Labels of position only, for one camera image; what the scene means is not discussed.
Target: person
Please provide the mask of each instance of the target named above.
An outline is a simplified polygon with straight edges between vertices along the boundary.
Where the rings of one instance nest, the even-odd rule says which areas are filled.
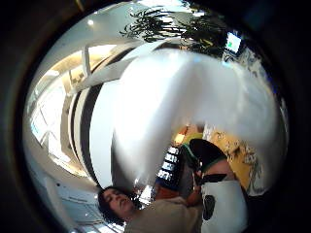
[[[188,165],[200,171],[201,232],[242,232],[249,224],[247,200],[225,154],[214,144],[192,139],[180,148]]]
[[[106,221],[119,225],[125,222],[125,233],[200,232],[200,186],[195,186],[187,199],[178,196],[155,200],[141,209],[132,193],[111,185],[99,191],[98,203]]]
[[[187,199],[155,200],[140,209],[131,193],[108,186],[98,193],[104,218],[117,224],[125,222],[125,233],[243,231],[247,226],[246,203],[222,151],[208,141],[192,139],[181,146],[180,154],[193,169],[193,192]]]

